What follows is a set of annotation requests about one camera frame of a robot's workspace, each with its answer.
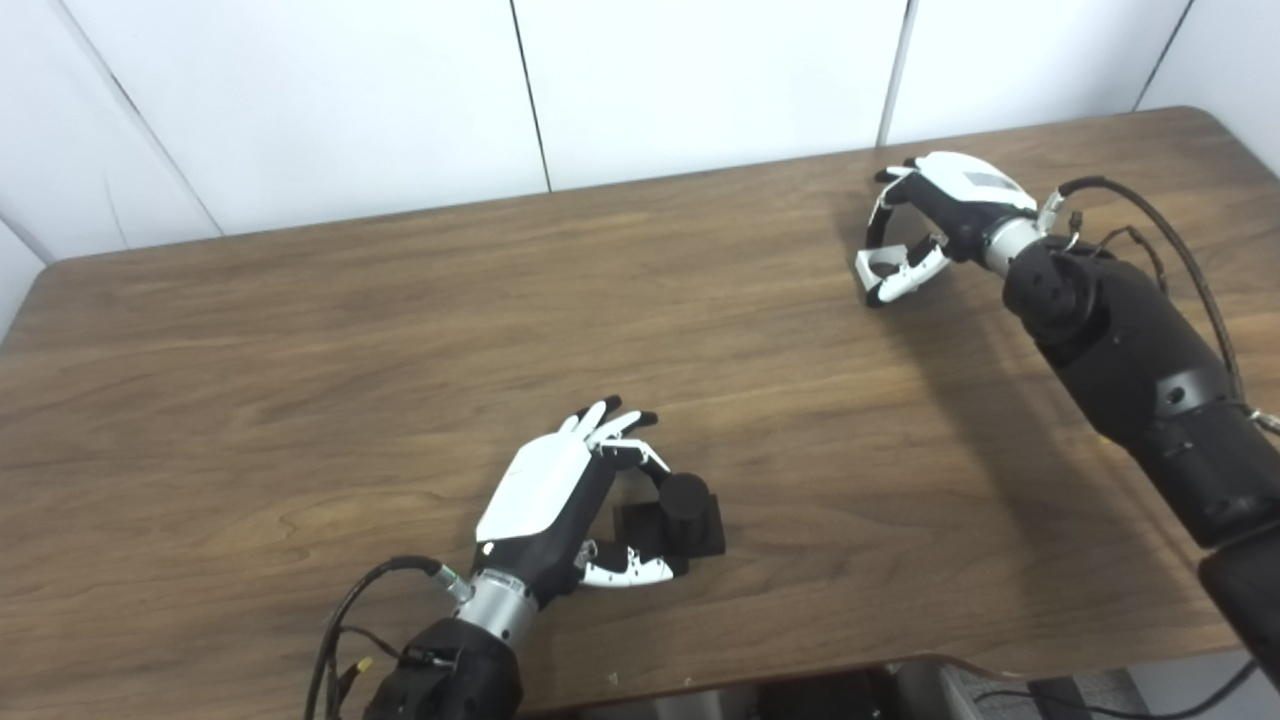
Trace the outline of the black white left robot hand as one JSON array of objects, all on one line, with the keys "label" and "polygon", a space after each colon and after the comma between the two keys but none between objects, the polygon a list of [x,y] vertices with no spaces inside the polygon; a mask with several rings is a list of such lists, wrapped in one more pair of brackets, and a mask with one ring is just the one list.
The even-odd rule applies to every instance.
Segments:
[{"label": "black white left robot hand", "polygon": [[654,585],[689,574],[686,559],[590,536],[620,473],[637,469],[655,484],[673,475],[631,436],[657,424],[657,414],[621,405],[618,396],[602,398],[516,452],[476,527],[474,573],[515,579],[539,609],[580,585]]}]

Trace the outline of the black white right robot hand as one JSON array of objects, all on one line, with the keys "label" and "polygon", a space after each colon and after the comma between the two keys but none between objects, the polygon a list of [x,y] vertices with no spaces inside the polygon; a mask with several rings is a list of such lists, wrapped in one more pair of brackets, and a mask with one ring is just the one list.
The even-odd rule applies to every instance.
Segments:
[{"label": "black white right robot hand", "polygon": [[[1010,176],[961,152],[934,151],[876,174],[883,187],[867,224],[855,272],[868,307],[883,307],[954,263],[977,263],[1001,278],[1044,234],[1037,201]],[[900,208],[913,208],[934,232],[909,249],[886,233]]]}]

